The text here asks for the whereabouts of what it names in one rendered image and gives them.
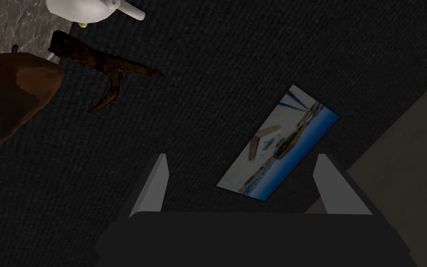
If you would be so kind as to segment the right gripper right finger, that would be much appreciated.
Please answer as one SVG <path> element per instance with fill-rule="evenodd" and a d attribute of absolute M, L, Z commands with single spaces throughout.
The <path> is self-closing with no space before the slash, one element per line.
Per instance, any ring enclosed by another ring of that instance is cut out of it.
<path fill-rule="evenodd" d="M 328 214 L 372 214 L 325 154 L 318 155 L 313 178 Z"/>

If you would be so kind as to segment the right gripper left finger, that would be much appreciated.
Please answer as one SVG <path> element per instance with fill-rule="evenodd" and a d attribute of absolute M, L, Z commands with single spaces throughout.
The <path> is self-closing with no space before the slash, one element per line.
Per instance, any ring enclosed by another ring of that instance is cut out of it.
<path fill-rule="evenodd" d="M 137 195 L 129 216 L 141 211 L 161 211 L 169 180 L 166 154 L 159 154 L 148 171 L 146 182 L 143 183 L 142 190 Z"/>

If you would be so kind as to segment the blue and white picture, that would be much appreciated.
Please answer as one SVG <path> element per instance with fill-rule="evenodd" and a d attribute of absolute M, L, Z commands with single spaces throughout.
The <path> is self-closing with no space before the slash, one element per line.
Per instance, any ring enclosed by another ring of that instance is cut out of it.
<path fill-rule="evenodd" d="M 338 118 L 292 85 L 217 187 L 266 201 Z"/>

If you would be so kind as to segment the brown wooden branch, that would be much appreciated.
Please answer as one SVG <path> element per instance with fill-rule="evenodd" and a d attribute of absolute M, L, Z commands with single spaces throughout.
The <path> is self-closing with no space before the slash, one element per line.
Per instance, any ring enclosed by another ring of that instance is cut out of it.
<path fill-rule="evenodd" d="M 108 92 L 96 105 L 88 110 L 89 113 L 100 111 L 116 100 L 121 92 L 124 72 L 152 77 L 163 76 L 161 72 L 146 65 L 96 50 L 74 36 L 59 30 L 53 32 L 48 51 L 59 58 L 69 59 L 75 63 L 89 66 L 108 77 L 110 81 Z"/>

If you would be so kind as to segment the brown rounded furniture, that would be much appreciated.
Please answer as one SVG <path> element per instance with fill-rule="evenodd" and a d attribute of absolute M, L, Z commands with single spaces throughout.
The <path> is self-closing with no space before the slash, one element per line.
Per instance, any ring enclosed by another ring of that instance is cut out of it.
<path fill-rule="evenodd" d="M 61 87 L 64 70 L 26 52 L 0 54 L 0 146 Z"/>

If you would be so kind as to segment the white rounded fixture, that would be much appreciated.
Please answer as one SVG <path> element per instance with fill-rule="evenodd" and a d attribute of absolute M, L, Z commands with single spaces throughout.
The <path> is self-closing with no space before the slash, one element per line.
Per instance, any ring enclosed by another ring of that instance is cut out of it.
<path fill-rule="evenodd" d="M 96 23 L 108 18 L 117 9 L 143 20 L 145 13 L 125 0 L 46 0 L 50 13 L 76 23 Z"/>

